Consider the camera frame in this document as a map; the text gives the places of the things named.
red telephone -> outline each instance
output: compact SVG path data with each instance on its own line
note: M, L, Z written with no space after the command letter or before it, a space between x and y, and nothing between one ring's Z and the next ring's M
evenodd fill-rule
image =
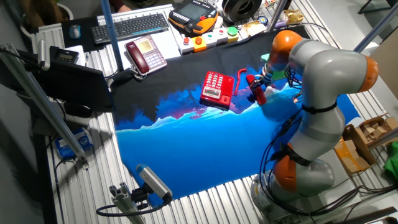
M126 43L124 47L140 75L147 75L167 66L150 35Z
M200 103L229 110L235 79L217 72L207 72Z

green object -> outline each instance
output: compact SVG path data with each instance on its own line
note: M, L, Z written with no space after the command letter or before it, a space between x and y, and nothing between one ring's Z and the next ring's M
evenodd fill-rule
M228 35L234 36L238 33L238 29L235 27L229 27L227 30Z
M391 144L389 158L384 165L384 172L396 184L398 184L398 141Z
M269 59L269 54L261 55L261 60L268 61Z
M268 59L269 59L269 54L261 55L261 60L268 61ZM286 78L285 71L277 71L277 72L274 72L274 74L272 75L273 81L280 80L283 78Z

computer mouse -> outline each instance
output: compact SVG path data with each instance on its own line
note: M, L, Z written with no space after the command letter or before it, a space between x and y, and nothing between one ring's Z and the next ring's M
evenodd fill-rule
M80 26L79 25L72 25L69 28L69 37L71 39L79 39L80 38Z

desk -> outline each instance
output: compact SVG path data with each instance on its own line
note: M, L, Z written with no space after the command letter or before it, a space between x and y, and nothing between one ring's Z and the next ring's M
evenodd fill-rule
M292 9L300 9L305 17L304 22L313 22L325 26L320 16L314 10L308 0L293 0ZM163 13L165 16L172 10L171 5L157 6L147 9L140 9L132 12L114 14L115 22L129 17L145 16L153 13ZM273 9L263 10L268 18L274 13ZM104 18L98 17L99 24L104 24ZM332 38L324 31L312 26L306 27L308 34L313 39L318 39L331 45ZM168 47L170 53L164 54L166 58L178 57L176 42L182 40L181 35L170 28L165 34L168 40L172 40ZM64 48L62 29L60 24L41 27L39 33L32 37L34 52L35 46L40 39L44 39L51 45ZM111 75L116 70L116 62L113 58L113 50L107 45L103 50L86 53L88 67L102 70L104 75ZM369 119L385 113L384 108L378 102L371 91L349 96L356 109L364 119ZM60 165L56 173L53 166L59 162L57 155L47 150L50 164L50 176L52 179L53 195L56 207L56 216L59 223L62 223L62 214L65 223L129 223L127 218L105 218L96 215L95 210L103 205L110 205L111 194L108 187L126 182L130 189L137 188L135 180L121 162L114 124L111 113L96 116L90 121L90 133L93 137L94 149L87 152L90 168L83 170L79 163L76 166L67 162ZM377 157L380 149L373 151ZM367 170L361 178L353 178L354 185L367 185L372 188L387 187L389 183L380 178L382 166L387 159L386 152L381 152L377 165ZM60 182L60 197L57 195L55 186L55 175ZM172 202L171 206L164 207L155 213L144 215L147 223L265 223L266 219L254 206L250 198L250 184L252 177L235 180L232 182L213 187L197 194L189 195ZM383 195L375 199L367 200L356 208L368 205L375 200L380 200ZM317 223L325 223L338 216L346 215L348 208L342 208L335 213L323 217L316 217ZM307 217L289 215L281 219L282 223L311 223Z

monitor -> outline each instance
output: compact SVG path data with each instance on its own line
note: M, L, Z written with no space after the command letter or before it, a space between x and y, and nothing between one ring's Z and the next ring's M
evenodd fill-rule
M37 55L18 50L21 57L37 61ZM0 60L0 83L15 91L23 88ZM111 112L113 99L102 71L51 57L47 71L32 72L45 94L67 103L87 106L97 112Z

